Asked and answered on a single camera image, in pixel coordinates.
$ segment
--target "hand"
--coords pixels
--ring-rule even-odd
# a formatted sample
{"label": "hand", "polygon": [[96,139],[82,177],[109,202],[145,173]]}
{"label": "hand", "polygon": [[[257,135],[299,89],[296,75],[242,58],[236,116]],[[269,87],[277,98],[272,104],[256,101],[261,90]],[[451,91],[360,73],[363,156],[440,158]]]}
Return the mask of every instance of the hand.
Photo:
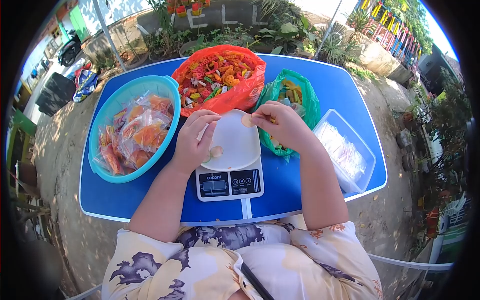
{"label": "hand", "polygon": [[[219,114],[207,109],[197,110],[188,117],[179,131],[171,161],[175,170],[189,176],[203,162],[210,151],[216,121],[220,118]],[[207,124],[202,139],[198,141],[198,134]]]}
{"label": "hand", "polygon": [[302,154],[320,143],[307,124],[289,106],[267,101],[252,114],[252,123],[271,134],[283,146]]}

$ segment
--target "green plastic bag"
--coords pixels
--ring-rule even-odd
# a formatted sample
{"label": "green plastic bag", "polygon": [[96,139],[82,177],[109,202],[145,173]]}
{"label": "green plastic bag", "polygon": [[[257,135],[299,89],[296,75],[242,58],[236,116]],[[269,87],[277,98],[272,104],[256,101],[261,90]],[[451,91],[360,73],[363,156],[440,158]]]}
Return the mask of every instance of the green plastic bag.
{"label": "green plastic bag", "polygon": [[[301,87],[302,106],[306,110],[306,114],[302,117],[302,119],[312,130],[321,118],[320,103],[318,102],[317,95],[315,94],[315,91],[313,90],[313,87],[308,81],[308,79],[291,70],[283,69],[274,81],[265,85],[262,92],[260,93],[257,105],[255,106],[253,111],[257,110],[260,105],[264,104],[268,100],[277,101],[280,94],[280,88],[283,86],[282,81],[284,79],[290,80],[294,84]],[[290,156],[299,157],[299,154],[292,149],[287,148],[286,150],[283,150],[281,149],[281,147],[275,148],[272,144],[272,141],[270,140],[270,134],[265,130],[258,128],[258,133],[260,136],[260,142],[265,147],[272,150],[275,155],[282,156],[287,162],[290,161]]]}

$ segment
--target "white plate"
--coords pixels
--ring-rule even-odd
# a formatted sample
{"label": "white plate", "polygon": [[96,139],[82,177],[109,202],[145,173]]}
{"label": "white plate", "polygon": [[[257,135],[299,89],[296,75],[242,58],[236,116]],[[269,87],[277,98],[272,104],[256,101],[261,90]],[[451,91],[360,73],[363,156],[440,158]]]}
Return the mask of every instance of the white plate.
{"label": "white plate", "polygon": [[[212,147],[222,146],[223,155],[212,157],[202,167],[213,171],[235,171],[247,167],[260,157],[260,139],[257,126],[245,127],[240,119],[246,112],[233,109],[217,121]],[[205,128],[198,135],[202,138]]]}

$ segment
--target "black trash bin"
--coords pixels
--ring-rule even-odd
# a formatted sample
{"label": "black trash bin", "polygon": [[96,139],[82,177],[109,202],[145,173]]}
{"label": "black trash bin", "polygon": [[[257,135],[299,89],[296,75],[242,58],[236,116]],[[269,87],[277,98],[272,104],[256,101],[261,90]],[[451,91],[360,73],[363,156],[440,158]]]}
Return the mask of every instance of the black trash bin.
{"label": "black trash bin", "polygon": [[35,103],[39,106],[38,110],[52,117],[72,100],[75,91],[76,86],[73,81],[54,72],[45,82]]}

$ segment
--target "sky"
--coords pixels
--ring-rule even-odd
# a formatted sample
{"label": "sky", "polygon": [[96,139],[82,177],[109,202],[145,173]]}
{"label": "sky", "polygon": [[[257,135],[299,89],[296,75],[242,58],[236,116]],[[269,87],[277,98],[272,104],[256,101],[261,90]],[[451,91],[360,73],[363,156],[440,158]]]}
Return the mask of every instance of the sky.
{"label": "sky", "polygon": [[438,46],[441,52],[448,52],[447,56],[458,60],[452,45],[448,41],[448,38],[445,36],[439,24],[435,21],[435,18],[430,14],[426,7],[425,11],[427,12],[425,18],[427,19],[428,23],[428,30],[430,31],[430,37],[433,39],[433,42]]}

